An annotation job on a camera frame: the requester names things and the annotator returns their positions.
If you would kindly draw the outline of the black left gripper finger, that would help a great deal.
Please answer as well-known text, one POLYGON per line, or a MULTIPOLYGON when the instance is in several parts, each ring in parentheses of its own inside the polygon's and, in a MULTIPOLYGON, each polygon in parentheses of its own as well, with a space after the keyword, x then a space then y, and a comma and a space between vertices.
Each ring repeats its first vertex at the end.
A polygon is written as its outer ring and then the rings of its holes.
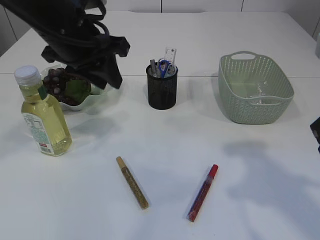
POLYGON ((105 88, 107 86, 107 81, 95 73, 85 71, 83 69, 75 70, 70 65, 67 65, 65 67, 65 71, 72 76, 87 80, 88 82, 95 85, 96 87, 98 87, 101 90, 105 90, 105 88))
POLYGON ((115 54, 105 56, 99 60, 97 76, 97 86, 100 89, 105 89, 107 84, 115 89, 119 89, 121 87, 123 78, 119 71, 115 54))

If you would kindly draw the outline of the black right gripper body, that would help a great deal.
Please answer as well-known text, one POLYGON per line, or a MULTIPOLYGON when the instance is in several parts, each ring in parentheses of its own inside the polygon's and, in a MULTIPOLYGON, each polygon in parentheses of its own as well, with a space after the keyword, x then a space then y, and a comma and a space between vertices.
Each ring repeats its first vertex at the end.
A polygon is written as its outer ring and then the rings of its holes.
POLYGON ((311 125, 310 129, 315 137, 318 145, 320 145, 320 117, 318 117, 311 125))

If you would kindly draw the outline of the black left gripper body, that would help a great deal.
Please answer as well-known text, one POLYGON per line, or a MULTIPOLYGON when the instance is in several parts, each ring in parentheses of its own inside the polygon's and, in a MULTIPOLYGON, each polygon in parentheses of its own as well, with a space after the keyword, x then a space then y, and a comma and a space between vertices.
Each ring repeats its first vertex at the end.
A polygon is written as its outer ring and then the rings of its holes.
POLYGON ((100 59, 110 55, 126 57, 130 44, 123 36, 98 34, 88 40, 80 40, 61 34, 45 34, 40 36, 47 46, 41 56, 48 62, 60 62, 75 70, 98 72, 100 59))

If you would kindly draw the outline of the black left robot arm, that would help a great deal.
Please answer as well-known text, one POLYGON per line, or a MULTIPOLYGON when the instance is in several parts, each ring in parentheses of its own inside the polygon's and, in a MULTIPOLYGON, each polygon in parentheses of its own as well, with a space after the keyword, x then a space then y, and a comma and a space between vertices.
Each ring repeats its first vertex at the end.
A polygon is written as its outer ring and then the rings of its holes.
POLYGON ((41 56, 66 65, 70 74, 100 89, 119 89, 123 78, 116 56, 126 57, 130 44, 112 36, 103 24, 101 0, 2 0, 1 5, 25 21, 47 43, 41 56))

